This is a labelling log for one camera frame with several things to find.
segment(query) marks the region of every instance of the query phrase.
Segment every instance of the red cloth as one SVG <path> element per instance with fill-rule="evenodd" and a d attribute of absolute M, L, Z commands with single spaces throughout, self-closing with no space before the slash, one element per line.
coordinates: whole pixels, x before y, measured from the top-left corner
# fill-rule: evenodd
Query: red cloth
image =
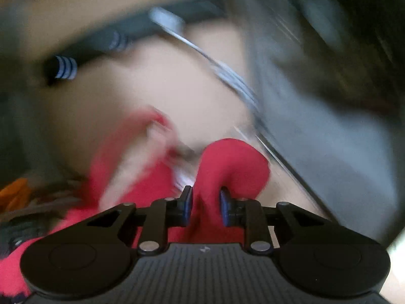
<path fill-rule="evenodd" d="M 71 209 L 65 219 L 53 230 L 75 224 L 97 214 L 98 201 L 106 189 L 121 154 L 135 133 L 151 122 L 171 128 L 170 122 L 153 109 L 138 110 L 118 127 L 103 143 L 90 169 L 90 176 L 82 188 L 84 205 Z M 173 150 L 167 148 L 165 158 L 149 166 L 143 179 L 121 198 L 122 202 L 135 202 L 147 207 L 152 201 L 173 192 L 173 174 L 169 159 Z M 169 229 L 169 242 L 221 243 L 243 242 L 240 228 L 226 228 L 222 224 L 219 208 L 219 190 L 227 186 L 233 197 L 254 199 L 266 185 L 270 170 L 266 158 L 245 142 L 223 139 L 210 144 L 204 151 L 194 185 L 194 204 L 190 225 Z M 37 239 L 25 242 L 6 259 L 0 261 L 0 294 L 15 296 L 30 293 L 19 270 L 19 261 L 25 249 Z"/>

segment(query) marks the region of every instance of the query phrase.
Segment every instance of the red garment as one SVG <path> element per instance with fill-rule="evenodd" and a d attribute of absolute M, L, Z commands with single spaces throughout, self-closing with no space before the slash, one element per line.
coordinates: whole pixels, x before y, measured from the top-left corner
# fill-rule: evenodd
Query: red garment
<path fill-rule="evenodd" d="M 121 154 L 133 135 L 153 121 L 172 128 L 169 121 L 156 110 L 138 110 L 103 143 L 92 162 L 89 179 L 82 188 L 84 205 L 71 209 L 53 232 L 99 212 L 98 201 Z M 170 196 L 173 192 L 173 174 L 168 161 L 172 152 L 173 148 L 168 147 L 166 157 L 151 164 L 143 179 L 134 184 L 119 203 L 134 202 L 137 207 L 147 207 L 154 200 Z M 194 185 L 190 225 L 169 229 L 169 242 L 242 243 L 242 229 L 226 228 L 222 224 L 219 190 L 227 186 L 233 197 L 254 199 L 266 185 L 269 175 L 266 158 L 245 142 L 223 139 L 210 144 L 202 155 Z M 30 293 L 19 270 L 19 261 L 25 249 L 36 240 L 25 242 L 0 261 L 0 294 L 11 297 L 21 292 L 26 295 Z"/>

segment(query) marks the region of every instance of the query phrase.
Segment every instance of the white logo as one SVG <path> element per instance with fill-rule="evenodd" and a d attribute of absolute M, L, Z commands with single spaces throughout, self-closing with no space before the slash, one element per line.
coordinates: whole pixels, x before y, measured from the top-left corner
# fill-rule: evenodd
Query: white logo
<path fill-rule="evenodd" d="M 205 246 L 204 248 L 200 248 L 200 251 L 202 252 L 202 253 L 208 253 L 209 251 L 211 250 L 211 248 L 210 247 L 207 247 L 207 246 Z"/>

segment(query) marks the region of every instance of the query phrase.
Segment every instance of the orange object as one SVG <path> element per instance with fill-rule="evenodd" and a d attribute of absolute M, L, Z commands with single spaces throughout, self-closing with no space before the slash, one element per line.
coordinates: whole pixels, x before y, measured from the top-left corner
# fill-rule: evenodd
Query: orange object
<path fill-rule="evenodd" d="M 0 191 L 0 212 L 24 208 L 30 198 L 31 189 L 26 178 L 19 178 Z"/>

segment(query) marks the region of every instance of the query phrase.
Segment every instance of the silver screw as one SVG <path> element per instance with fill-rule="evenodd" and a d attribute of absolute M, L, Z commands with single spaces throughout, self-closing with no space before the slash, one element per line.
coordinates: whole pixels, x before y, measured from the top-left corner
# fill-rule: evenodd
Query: silver screw
<path fill-rule="evenodd" d="M 144 241 L 138 246 L 142 251 L 147 251 L 148 253 L 159 249 L 159 244 L 156 241 Z"/>
<path fill-rule="evenodd" d="M 263 251 L 268 251 L 271 248 L 271 245 L 266 241 L 255 241 L 250 244 L 250 248 L 262 253 Z"/>

